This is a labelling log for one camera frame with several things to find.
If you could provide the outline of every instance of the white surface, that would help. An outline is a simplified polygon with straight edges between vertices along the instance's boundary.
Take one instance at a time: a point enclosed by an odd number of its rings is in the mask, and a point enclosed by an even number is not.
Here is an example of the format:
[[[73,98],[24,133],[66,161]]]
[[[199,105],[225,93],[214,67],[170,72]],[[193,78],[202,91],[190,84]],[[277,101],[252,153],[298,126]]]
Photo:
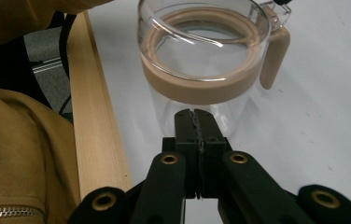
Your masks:
[[[284,189],[297,193],[319,184],[351,199],[351,1],[288,5],[286,59],[270,91],[252,91],[231,144],[254,156]],[[136,0],[119,0],[90,10],[135,184],[161,152],[137,47],[136,7]],[[187,223],[220,223],[215,203],[204,204],[210,208],[187,204]]]

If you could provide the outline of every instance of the zipper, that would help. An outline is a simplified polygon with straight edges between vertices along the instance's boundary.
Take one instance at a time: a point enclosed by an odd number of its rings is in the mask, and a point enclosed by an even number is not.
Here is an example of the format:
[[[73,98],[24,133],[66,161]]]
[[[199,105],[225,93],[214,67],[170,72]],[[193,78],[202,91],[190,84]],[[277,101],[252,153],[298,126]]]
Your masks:
[[[4,217],[39,217],[44,221],[44,213],[41,210],[27,206],[0,207],[0,218]]]

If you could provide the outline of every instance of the jacket sleeve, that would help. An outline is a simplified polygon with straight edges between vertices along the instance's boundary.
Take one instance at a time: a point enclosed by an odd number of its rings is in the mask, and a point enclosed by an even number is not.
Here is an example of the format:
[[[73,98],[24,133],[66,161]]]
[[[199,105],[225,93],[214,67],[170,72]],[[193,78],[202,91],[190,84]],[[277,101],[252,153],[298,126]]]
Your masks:
[[[111,0],[0,0],[0,44],[31,32],[46,29],[55,11],[68,14]]]

